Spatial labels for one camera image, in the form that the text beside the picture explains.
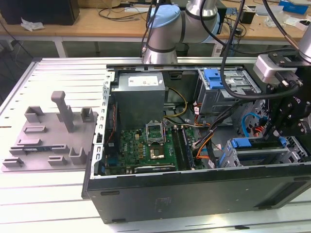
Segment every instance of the yellow wire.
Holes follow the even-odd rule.
[[[188,103],[186,101],[186,99],[178,92],[176,91],[174,88],[171,88],[169,87],[169,89],[173,90],[174,92],[176,92],[181,98],[183,98],[184,102],[185,102],[185,108],[184,110],[181,112],[181,113],[178,113],[178,114],[174,114],[174,115],[165,115],[164,117],[177,117],[177,116],[180,116],[182,114],[184,114],[187,110],[187,107],[188,107]]]

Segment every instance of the black cable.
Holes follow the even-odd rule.
[[[228,44],[230,45],[233,41],[234,38],[234,32],[239,24],[239,20],[242,14],[242,10],[245,4],[245,0],[241,0],[241,5],[240,5],[240,9],[237,15],[237,19],[233,25],[232,28],[232,32],[229,36],[229,40],[228,40]],[[225,62],[227,59],[227,56],[229,54],[229,45],[226,46],[225,48],[225,53],[223,56],[223,60],[222,60],[222,64],[220,67],[220,77],[223,83],[223,86],[225,88],[225,90],[228,92],[229,95],[238,98],[238,99],[242,99],[242,100],[264,100],[264,99],[278,99],[278,98],[283,98],[286,96],[290,96],[293,95],[294,93],[296,93],[299,90],[299,86],[298,84],[294,83],[293,85],[291,85],[291,89],[287,90],[287,91],[283,91],[283,92],[279,92],[279,93],[274,93],[274,94],[249,94],[249,95],[241,95],[241,94],[237,94],[236,92],[232,91],[230,89],[230,87],[228,86],[228,84],[225,82]]]
[[[154,25],[155,18],[156,18],[156,13],[157,13],[159,7],[160,7],[160,3],[157,3],[157,5],[155,6],[155,13],[154,13],[154,17],[153,17],[153,19],[152,19],[150,31],[149,31],[149,33],[148,33],[146,46],[148,46],[148,44],[149,44],[149,41],[150,41],[150,38],[151,38],[151,31],[152,31],[152,29],[153,29],[153,25]]]
[[[223,112],[221,112],[215,119],[214,121],[210,124],[210,126],[208,127],[208,131],[214,132],[215,129],[217,128],[217,126],[222,123],[226,118],[228,118],[229,116],[232,115],[233,111],[235,110],[235,108],[239,107],[242,104],[248,103],[250,102],[249,100],[240,100],[238,102],[235,102],[234,104],[232,104],[231,106],[229,106],[228,108],[226,108]],[[198,140],[196,142],[196,146],[198,144],[200,144],[201,142],[205,141],[206,139],[209,138],[210,133],[208,133],[205,137],[201,138],[200,140]]]
[[[149,8],[148,8],[148,13],[147,13],[147,17],[146,17],[146,28],[148,28],[148,21],[149,21],[151,10],[152,10],[152,2],[153,2],[153,0],[151,0]]]
[[[225,17],[226,17],[227,19],[230,19],[231,21],[234,21],[234,22],[235,22],[234,19],[228,18],[227,16],[225,16]],[[240,22],[239,22],[239,24],[244,28],[244,34],[241,35],[241,37],[244,37],[244,36],[246,35],[246,33],[247,33],[247,28],[246,28],[243,24],[241,24]]]
[[[274,16],[273,12],[271,11],[269,4],[267,2],[267,0],[262,0],[262,3],[264,5],[264,7],[266,8],[269,16],[271,17],[271,19],[273,20],[273,22],[276,24],[277,28],[280,30],[280,32],[284,35],[287,36],[288,34],[286,33],[286,31],[284,30],[284,28],[280,25],[280,23],[278,22],[278,20],[276,19],[276,17]]]
[[[154,19],[155,19],[155,17],[156,17],[156,12],[157,12],[159,6],[160,6],[160,3],[157,2],[156,5],[155,5],[155,12],[154,12],[154,15],[153,15],[152,18],[149,20],[148,27],[146,28],[146,31],[145,31],[144,35],[142,36],[141,46],[140,46],[140,56],[141,56],[141,57],[142,57],[142,48],[143,48],[143,45],[144,45],[144,39],[145,39],[146,34],[147,34],[147,32],[148,32],[148,30],[149,30],[149,28],[150,28],[150,25],[153,23],[153,21],[154,21]]]
[[[14,37],[12,34],[9,33],[9,31],[5,28],[5,26],[4,26],[4,24],[1,22],[1,20],[0,20],[0,24],[2,25],[2,27],[4,28],[4,30],[6,31],[6,33],[8,33],[9,36],[11,36],[12,39],[14,39],[14,40],[23,48],[23,50],[25,50],[25,52],[26,52],[31,58],[34,58],[34,57],[22,46],[22,44],[21,44],[18,40],[16,40],[15,37]]]
[[[101,12],[103,12],[104,10],[108,10],[108,9],[109,9],[109,8],[101,9],[101,10],[98,12],[98,15],[99,15],[100,17],[103,17],[103,18],[106,18],[106,19],[110,19],[110,20],[119,20],[119,19],[126,19],[126,18],[129,18],[129,17],[132,17],[132,16],[138,16],[138,15],[141,15],[141,14],[146,13],[146,12],[139,12],[139,13],[136,13],[136,14],[133,14],[133,15],[123,16],[123,17],[118,17],[118,18],[111,18],[111,17],[107,17],[107,16],[101,15]]]
[[[200,20],[202,23],[203,28],[205,29],[205,31],[214,39],[216,40],[218,43],[220,43],[223,46],[227,46],[227,44],[223,41],[221,41],[220,39],[218,39],[209,29],[208,27],[205,25],[204,20],[203,20],[203,9],[204,9],[204,4],[205,4],[206,0],[203,0],[200,6]],[[261,52],[245,52],[245,51],[240,51],[237,50],[231,46],[229,46],[229,49],[235,51],[235,52],[239,52],[242,54],[248,54],[248,55],[259,55],[262,53],[269,53],[269,52],[276,52],[276,51],[284,51],[284,50],[295,50],[294,48],[281,48],[281,49],[275,49],[275,50],[266,50],[266,51],[261,51]]]

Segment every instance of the computer case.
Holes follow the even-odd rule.
[[[0,12],[7,24],[20,24],[23,18],[29,22],[72,25],[80,10],[78,0],[1,0]]]

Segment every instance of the paper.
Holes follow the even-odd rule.
[[[285,24],[296,26],[296,23],[298,23],[301,19],[295,18],[295,17],[289,17],[287,20],[284,21]]]
[[[211,168],[215,168],[215,164],[214,164],[211,160],[208,161],[208,165],[209,165]]]
[[[194,107],[194,114],[199,115],[200,109],[198,107]]]
[[[28,22],[26,20],[24,20],[23,18],[21,18],[21,26],[29,31],[33,31],[33,30],[40,30],[40,29],[44,29],[43,24],[38,22],[38,23],[32,23],[32,22]]]
[[[135,76],[128,78],[128,86],[159,86],[157,76]]]

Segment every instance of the wooden desk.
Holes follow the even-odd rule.
[[[240,3],[222,1],[227,7],[239,7]],[[246,0],[246,4],[254,5],[252,0]],[[133,13],[121,12],[111,13],[110,17],[122,17]],[[305,18],[302,15],[291,14],[294,17]],[[44,25],[45,29],[39,31],[27,31],[20,25],[7,25],[3,18],[7,30],[18,40],[46,40],[53,41],[56,45],[60,57],[66,57],[63,41],[119,41],[119,42],[140,42],[145,32],[145,21],[140,16],[135,16],[138,20],[129,22],[116,22],[98,16],[97,9],[80,9],[79,18],[72,26]],[[252,24],[245,24],[247,33],[241,40],[241,44],[266,44],[266,45],[288,45],[277,28],[267,28],[263,21],[266,17],[255,16]],[[285,30],[299,41],[304,32],[294,26],[286,25]],[[228,27],[223,26],[222,33],[218,35],[220,39],[226,41],[229,36]],[[12,39],[6,31],[0,27],[0,40]]]

